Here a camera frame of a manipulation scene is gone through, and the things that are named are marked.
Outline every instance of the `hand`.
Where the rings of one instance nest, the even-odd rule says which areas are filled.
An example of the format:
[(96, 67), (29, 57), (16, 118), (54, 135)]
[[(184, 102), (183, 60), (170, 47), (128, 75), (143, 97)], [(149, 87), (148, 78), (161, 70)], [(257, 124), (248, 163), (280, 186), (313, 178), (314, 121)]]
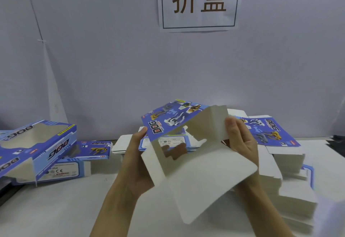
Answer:
[[(225, 119), (226, 131), (229, 135), (229, 144), (227, 144), (232, 150), (238, 152), (240, 155), (246, 157), (249, 161), (252, 161), (259, 168), (259, 155), (257, 142), (253, 135), (248, 130), (247, 126), (240, 119), (234, 116), (229, 116)], [(260, 188), (259, 169), (240, 182), (235, 190), (241, 188)]]
[[(147, 127), (144, 127), (142, 130), (132, 135), (131, 141), (122, 161), (121, 169), (116, 178), (116, 181), (119, 181), (122, 185), (125, 185), (132, 196), (136, 199), (154, 186), (144, 161), (141, 158), (142, 152), (138, 150), (140, 140), (145, 136), (146, 131)], [(167, 151), (168, 149), (168, 145), (162, 147), (165, 156), (172, 156), (174, 160), (176, 160), (182, 154), (187, 153), (185, 143), (181, 143), (170, 151)]]

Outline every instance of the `person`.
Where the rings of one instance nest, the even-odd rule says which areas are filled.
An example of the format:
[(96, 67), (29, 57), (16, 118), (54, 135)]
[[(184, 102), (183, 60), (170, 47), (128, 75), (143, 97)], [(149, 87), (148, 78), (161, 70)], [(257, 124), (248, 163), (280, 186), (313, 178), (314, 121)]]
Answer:
[[(246, 125), (231, 116), (225, 119), (225, 127), (229, 135), (226, 144), (259, 166), (257, 142)], [(153, 187), (138, 150), (146, 130), (145, 127), (132, 136), (121, 169), (104, 199), (90, 237), (127, 236), (138, 198)], [(187, 153), (185, 144), (180, 144), (171, 151), (166, 151), (167, 148), (163, 148), (163, 151), (173, 159)], [(257, 237), (294, 236), (262, 189), (258, 170), (235, 186), (234, 190), (244, 204)]]

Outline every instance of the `white wall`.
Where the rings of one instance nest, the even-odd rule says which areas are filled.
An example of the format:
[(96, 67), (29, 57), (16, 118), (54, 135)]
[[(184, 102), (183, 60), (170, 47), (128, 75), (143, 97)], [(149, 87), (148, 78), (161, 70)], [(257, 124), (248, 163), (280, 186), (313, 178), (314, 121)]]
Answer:
[(39, 38), (29, 0), (0, 0), (0, 130), (49, 118)]
[(33, 3), (80, 138), (132, 133), (175, 98), (324, 136), (345, 92), (344, 0), (242, 0), (237, 30), (174, 34), (159, 33), (157, 0)]

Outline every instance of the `table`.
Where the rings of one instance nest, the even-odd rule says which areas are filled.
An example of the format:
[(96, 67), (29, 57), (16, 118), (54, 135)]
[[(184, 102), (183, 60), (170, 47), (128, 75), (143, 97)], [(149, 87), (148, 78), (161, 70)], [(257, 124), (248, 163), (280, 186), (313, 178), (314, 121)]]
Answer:
[[(324, 140), (299, 143), (313, 162), (317, 194), (344, 200), (345, 158)], [(90, 177), (23, 187), (0, 207), (1, 235), (88, 236), (119, 167), (120, 156), (111, 155), (109, 160), (92, 162)], [(245, 214), (231, 213), (240, 209), (239, 203), (231, 202), (233, 196), (225, 194), (195, 222), (184, 225), (166, 187), (155, 187), (139, 199), (128, 236), (254, 236)]]

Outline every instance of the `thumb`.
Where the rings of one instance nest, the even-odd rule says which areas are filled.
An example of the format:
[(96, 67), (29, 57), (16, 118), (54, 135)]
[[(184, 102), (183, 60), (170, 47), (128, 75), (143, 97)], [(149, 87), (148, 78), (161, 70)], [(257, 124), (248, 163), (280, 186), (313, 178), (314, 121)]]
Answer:
[(229, 135), (230, 148), (234, 151), (241, 152), (246, 148), (243, 142), (241, 132), (236, 123), (236, 117), (229, 116), (225, 118), (225, 128)]

